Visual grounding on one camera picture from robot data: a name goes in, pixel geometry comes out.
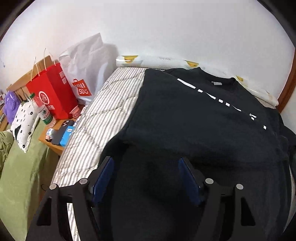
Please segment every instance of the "white bag handle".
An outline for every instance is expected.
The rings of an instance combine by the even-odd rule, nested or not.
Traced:
[[[37,63],[36,63],[36,57],[35,57],[35,61],[34,61],[34,64],[33,64],[33,69],[31,71],[31,80],[32,81],[32,77],[33,77],[33,70],[34,70],[34,66],[36,65],[36,68],[37,68],[37,71],[38,71],[38,76],[40,76],[40,73],[39,73],[39,69],[38,69],[38,66],[37,66]]]
[[[43,52],[43,62],[44,62],[44,67],[45,67],[45,70],[47,71],[47,68],[46,68],[46,64],[45,64],[45,50],[47,50],[47,48],[44,49],[44,52]],[[53,61],[54,61],[54,66],[56,66],[55,64],[55,60],[54,60],[54,57],[53,55],[49,52],[50,56],[52,57]]]

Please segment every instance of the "purple plush toy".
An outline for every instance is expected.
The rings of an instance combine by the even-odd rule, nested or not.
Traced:
[[[8,123],[11,124],[20,106],[20,100],[14,92],[8,91],[5,96],[4,114],[7,116]]]

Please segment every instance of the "plastic bottle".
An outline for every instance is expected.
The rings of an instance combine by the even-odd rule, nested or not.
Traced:
[[[34,110],[37,112],[41,120],[47,125],[48,128],[54,127],[56,124],[56,119],[49,112],[47,106],[41,101],[41,99],[32,93],[30,95]]]

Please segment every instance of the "striped bedding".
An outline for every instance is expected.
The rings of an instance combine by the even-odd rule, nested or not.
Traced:
[[[107,79],[81,116],[60,157],[52,183],[59,187],[73,185],[96,169],[106,143],[124,126],[137,101],[145,70],[119,67]],[[295,194],[295,183],[292,190]],[[73,240],[79,241],[72,204],[68,204],[68,215]]]

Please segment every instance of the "patterned pillow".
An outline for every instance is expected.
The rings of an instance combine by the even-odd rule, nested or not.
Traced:
[[[35,112],[32,102],[22,102],[13,120],[10,132],[13,134],[18,146],[26,153],[39,116]]]

